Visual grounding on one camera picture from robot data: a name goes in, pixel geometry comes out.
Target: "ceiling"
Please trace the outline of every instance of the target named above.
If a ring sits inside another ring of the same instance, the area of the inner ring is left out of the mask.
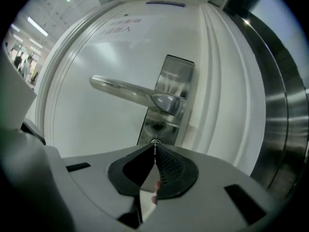
[[[29,0],[14,21],[14,24],[21,29],[19,33],[15,32],[15,34],[33,47],[37,47],[28,41],[29,38],[33,38],[43,46],[43,53],[48,54],[60,36],[74,22],[109,1],[112,0],[71,0],[70,2],[66,0]],[[210,2],[218,7],[226,3],[226,0],[202,1]],[[47,37],[27,21],[28,16],[48,32]]]

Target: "dark metal wall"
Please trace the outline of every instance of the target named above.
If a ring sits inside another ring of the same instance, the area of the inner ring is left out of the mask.
[[[266,24],[252,14],[249,16],[250,25],[238,15],[231,18],[255,54],[266,95],[265,137],[251,176],[283,200],[294,186],[305,160],[309,126],[307,97],[290,53]]]

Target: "metal lever handle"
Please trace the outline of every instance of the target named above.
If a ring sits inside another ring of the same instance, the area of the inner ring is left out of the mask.
[[[185,102],[181,97],[104,76],[94,75],[89,78],[89,82],[97,90],[173,116],[179,112]]]

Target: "silver door handle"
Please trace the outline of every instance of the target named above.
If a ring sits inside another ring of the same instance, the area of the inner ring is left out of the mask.
[[[89,78],[92,87],[105,93],[149,107],[152,110],[177,115],[183,112],[186,99],[138,85],[94,75]]]

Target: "person in white coat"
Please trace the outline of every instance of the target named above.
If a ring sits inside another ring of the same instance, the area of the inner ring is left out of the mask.
[[[28,57],[27,60],[24,63],[23,67],[23,77],[26,83],[30,83],[31,81],[31,74],[30,74],[30,69],[31,69],[31,62],[32,62],[32,57]]]

